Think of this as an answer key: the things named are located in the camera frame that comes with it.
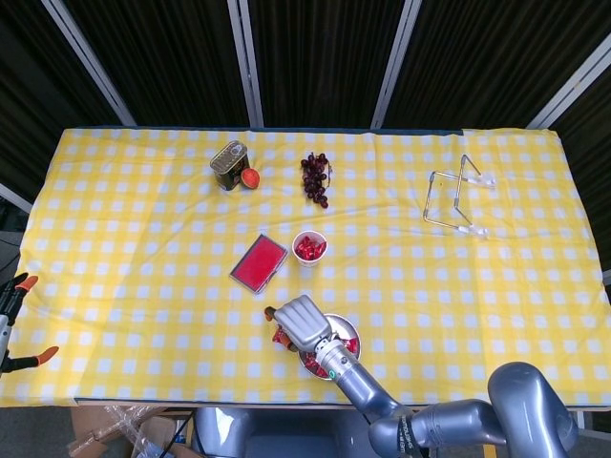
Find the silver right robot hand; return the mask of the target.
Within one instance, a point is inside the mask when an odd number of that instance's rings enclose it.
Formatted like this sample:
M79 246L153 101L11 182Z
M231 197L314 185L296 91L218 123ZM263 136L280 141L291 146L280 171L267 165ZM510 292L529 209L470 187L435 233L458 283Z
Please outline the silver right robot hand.
M280 343L289 351L316 353L331 340L330 323L308 295L301 295L278 309L268 306L263 313L269 322L277 322L282 331Z

